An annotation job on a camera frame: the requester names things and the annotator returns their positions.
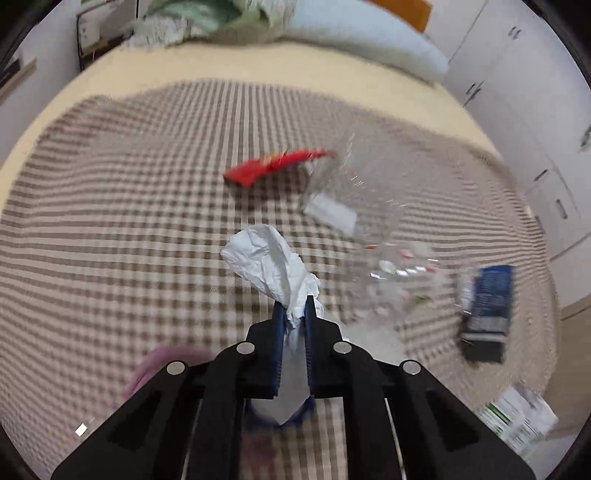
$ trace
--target white pillow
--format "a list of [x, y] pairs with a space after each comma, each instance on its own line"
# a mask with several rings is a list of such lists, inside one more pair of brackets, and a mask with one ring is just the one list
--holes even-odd
[[406, 22], [361, 0], [298, 0], [285, 36], [336, 47], [441, 82], [448, 60]]

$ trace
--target white wall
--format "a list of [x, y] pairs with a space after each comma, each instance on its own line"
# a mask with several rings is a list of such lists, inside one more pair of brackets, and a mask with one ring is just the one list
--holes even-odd
[[37, 68], [0, 99], [0, 166], [21, 134], [46, 105], [79, 72], [76, 14], [80, 0], [63, 0], [27, 35], [24, 56], [37, 58]]
[[451, 60], [487, 0], [429, 0], [433, 5], [425, 33]]

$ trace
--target checkered blanket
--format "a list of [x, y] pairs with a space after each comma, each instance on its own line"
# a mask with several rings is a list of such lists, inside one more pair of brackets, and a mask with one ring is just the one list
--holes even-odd
[[[469, 407], [516, 381], [541, 391], [556, 362], [557, 310], [543, 237], [494, 158], [327, 96], [203, 81], [132, 98], [90, 98], [47, 128], [0, 223], [0, 418], [26, 461], [51, 472], [81, 422], [110, 415], [144, 355], [162, 345], [220, 351], [270, 318], [272, 301], [228, 269], [220, 250], [249, 224], [274, 225], [322, 281], [346, 322], [338, 275], [356, 244], [297, 210], [304, 168], [251, 189], [230, 166], [263, 153], [334, 145], [363, 131], [384, 168], [425, 165], [397, 235], [462, 262], [515, 266], [504, 365], [467, 364], [457, 348], [453, 275], [430, 307], [392, 325]], [[317, 402], [302, 426], [269, 432], [274, 463], [245, 478], [346, 478], [342, 403]]]

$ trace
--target white paper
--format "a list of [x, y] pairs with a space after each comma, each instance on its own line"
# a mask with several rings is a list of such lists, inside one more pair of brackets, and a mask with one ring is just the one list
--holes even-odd
[[324, 307], [316, 300], [320, 280], [306, 270], [299, 255], [269, 225], [252, 225], [231, 237], [222, 250], [228, 266], [287, 310], [289, 325], [284, 338], [281, 380], [273, 400], [252, 400], [256, 413], [282, 425], [310, 396], [306, 367], [306, 343], [300, 328], [308, 295], [315, 300], [317, 315]]
[[522, 457], [526, 457], [558, 421], [542, 397], [522, 385], [509, 387], [498, 400], [480, 408], [476, 415]]
[[222, 250], [228, 266], [261, 293], [287, 309], [293, 328], [300, 324], [308, 295], [320, 293], [320, 280], [270, 225], [252, 225], [231, 237]]

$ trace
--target cabinet door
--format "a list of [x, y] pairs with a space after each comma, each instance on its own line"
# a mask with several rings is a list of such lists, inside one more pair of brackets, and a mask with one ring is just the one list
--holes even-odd
[[550, 158], [526, 121], [487, 82], [466, 108], [495, 144], [523, 192], [552, 170]]
[[521, 0], [489, 0], [476, 19], [443, 80], [461, 103], [486, 80], [514, 37], [521, 34], [518, 25], [524, 8]]
[[486, 0], [430, 0], [433, 9], [425, 33], [450, 59], [460, 47]]
[[526, 195], [544, 231], [548, 256], [555, 257], [587, 233], [566, 186], [554, 171]]
[[[530, 12], [521, 28], [522, 34], [486, 80], [486, 88], [502, 94], [526, 120], [591, 227], [591, 153], [581, 148], [591, 125], [591, 89], [544, 20]], [[501, 142], [496, 146], [502, 149]]]

